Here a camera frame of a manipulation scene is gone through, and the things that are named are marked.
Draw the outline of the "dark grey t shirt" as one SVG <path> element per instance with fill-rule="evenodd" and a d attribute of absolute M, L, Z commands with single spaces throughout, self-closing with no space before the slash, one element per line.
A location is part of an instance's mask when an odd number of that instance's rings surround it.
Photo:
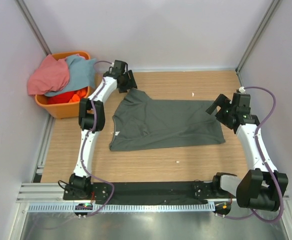
<path fill-rule="evenodd" d="M 113 152 L 219 145 L 225 143 L 221 124 L 206 110 L 211 100 L 152 99 L 132 89 L 112 119 Z"/>

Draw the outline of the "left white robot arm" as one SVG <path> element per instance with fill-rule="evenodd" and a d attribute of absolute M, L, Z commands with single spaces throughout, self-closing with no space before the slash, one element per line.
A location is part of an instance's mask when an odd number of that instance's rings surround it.
<path fill-rule="evenodd" d="M 95 146 L 106 123 L 105 102 L 115 90 L 126 93 L 132 88 L 137 88 L 133 72 L 125 61 L 115 60 L 101 76 L 96 90 L 80 100 L 80 148 L 73 173 L 64 187 L 64 200 L 87 200 L 93 195 L 91 168 Z"/>

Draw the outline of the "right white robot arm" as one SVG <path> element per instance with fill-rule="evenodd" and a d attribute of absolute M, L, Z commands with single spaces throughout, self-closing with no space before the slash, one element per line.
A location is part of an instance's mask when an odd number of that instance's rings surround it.
<path fill-rule="evenodd" d="M 282 211 L 284 193 L 289 180 L 273 164 L 263 142 L 259 118 L 251 113 L 251 96 L 235 92 L 232 99 L 220 94 L 206 110 L 224 126 L 233 130 L 239 139 L 247 162 L 248 172 L 243 178 L 217 173 L 211 192 L 217 198 L 230 193 L 241 208 Z"/>

